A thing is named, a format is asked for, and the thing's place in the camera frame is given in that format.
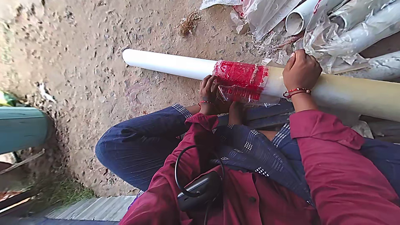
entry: red tape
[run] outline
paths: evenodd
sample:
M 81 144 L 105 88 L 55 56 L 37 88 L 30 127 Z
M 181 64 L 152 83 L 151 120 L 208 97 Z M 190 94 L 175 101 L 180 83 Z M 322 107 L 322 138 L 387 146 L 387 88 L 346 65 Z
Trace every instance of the red tape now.
M 215 64 L 220 92 L 228 101 L 252 103 L 260 99 L 268 77 L 268 67 L 220 60 Z

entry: pipe end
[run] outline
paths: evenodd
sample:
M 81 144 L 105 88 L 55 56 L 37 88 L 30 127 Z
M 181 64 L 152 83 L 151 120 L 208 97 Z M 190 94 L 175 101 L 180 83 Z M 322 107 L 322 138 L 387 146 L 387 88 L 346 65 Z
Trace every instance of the pipe end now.
M 292 12 L 286 18 L 286 31 L 289 35 L 299 34 L 304 29 L 304 18 L 297 12 Z

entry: dirt ground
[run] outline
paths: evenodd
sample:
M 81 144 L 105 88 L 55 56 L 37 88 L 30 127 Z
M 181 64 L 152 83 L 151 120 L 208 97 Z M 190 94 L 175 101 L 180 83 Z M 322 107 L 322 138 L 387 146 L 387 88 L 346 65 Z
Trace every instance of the dirt ground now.
M 199 11 L 194 33 L 179 37 L 181 18 L 200 4 L 201 0 L 2 0 L 0 19 L 7 22 L 1 24 L 0 89 L 25 96 L 38 93 L 35 82 L 45 82 L 57 100 L 47 105 L 58 112 L 59 147 L 70 172 L 100 196 L 133 194 L 134 187 L 99 163 L 94 153 L 97 140 L 118 122 L 175 102 L 193 105 L 199 81 L 127 67 L 121 50 L 261 62 L 251 51 L 251 37 L 237 35 L 228 26 L 230 7 Z

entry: knee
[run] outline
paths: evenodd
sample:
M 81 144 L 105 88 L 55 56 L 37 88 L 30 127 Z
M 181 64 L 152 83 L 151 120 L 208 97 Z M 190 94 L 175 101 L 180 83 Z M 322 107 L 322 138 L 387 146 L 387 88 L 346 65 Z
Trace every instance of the knee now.
M 116 150 L 115 128 L 108 129 L 98 140 L 95 146 L 95 154 L 97 159 L 106 167 L 113 161 L 113 154 Z

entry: hand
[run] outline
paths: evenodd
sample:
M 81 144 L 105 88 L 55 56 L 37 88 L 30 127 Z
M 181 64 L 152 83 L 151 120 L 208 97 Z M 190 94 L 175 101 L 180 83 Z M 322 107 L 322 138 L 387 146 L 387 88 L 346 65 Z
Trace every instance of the hand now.
M 288 90 L 296 88 L 312 90 L 321 72 L 322 68 L 315 57 L 300 49 L 288 60 L 283 70 L 283 82 Z
M 215 98 L 217 97 L 218 83 L 214 84 L 216 76 L 208 75 L 200 83 L 199 99 L 200 101 L 208 101 L 215 103 Z M 216 109 L 213 104 L 202 102 L 200 103 L 201 109 L 200 113 L 204 115 L 214 115 L 216 114 Z

